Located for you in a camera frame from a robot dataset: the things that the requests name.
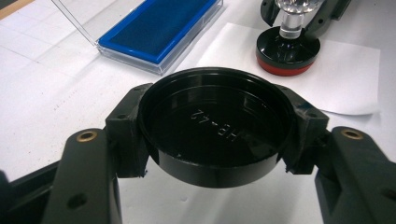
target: white paper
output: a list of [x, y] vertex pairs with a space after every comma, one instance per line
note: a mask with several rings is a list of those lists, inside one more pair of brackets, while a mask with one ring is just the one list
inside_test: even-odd
[[289, 87], [315, 107], [338, 114], [364, 115], [377, 111], [380, 50], [320, 40], [321, 49], [311, 68], [295, 77], [265, 72], [255, 48], [261, 30], [227, 23], [209, 45], [198, 66], [244, 70]]

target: white table surface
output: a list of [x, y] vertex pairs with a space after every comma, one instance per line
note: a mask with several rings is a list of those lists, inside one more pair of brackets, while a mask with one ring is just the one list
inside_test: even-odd
[[[227, 22], [268, 29], [261, 19], [261, 2], [224, 0], [222, 14], [189, 48], [177, 70], [194, 67]], [[362, 130], [391, 161], [396, 161], [395, 22], [395, 1], [352, 0], [344, 17], [321, 37], [381, 50], [379, 112], [327, 115], [329, 130]], [[15, 180], [59, 160], [69, 135], [103, 128], [106, 116], [129, 89], [158, 79], [104, 58], [50, 0], [35, 0], [0, 20], [0, 169]], [[294, 176], [284, 169], [281, 162], [244, 187], [204, 189], [174, 179], [149, 160], [145, 178], [120, 180], [123, 221], [322, 223], [314, 175]]]

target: clear plastic box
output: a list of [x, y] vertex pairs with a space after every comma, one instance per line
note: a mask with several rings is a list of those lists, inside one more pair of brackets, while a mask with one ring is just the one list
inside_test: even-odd
[[106, 57], [163, 75], [222, 0], [52, 0]]

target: red base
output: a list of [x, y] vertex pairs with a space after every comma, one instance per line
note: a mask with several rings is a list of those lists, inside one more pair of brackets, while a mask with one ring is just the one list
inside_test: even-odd
[[285, 69], [285, 68], [273, 67], [272, 65], [263, 62], [260, 58], [257, 58], [257, 62], [259, 63], [260, 67], [263, 68], [265, 71], [281, 77], [293, 77], [300, 75], [301, 73], [308, 70], [308, 68], [311, 67], [311, 65], [313, 64], [311, 63], [301, 68]]

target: black petri dish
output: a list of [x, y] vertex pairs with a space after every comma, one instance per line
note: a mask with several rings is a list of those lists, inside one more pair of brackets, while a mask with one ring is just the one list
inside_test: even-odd
[[148, 152], [168, 174], [208, 188], [268, 174], [294, 132], [294, 112], [271, 83], [228, 68], [196, 68], [152, 85], [138, 114]]

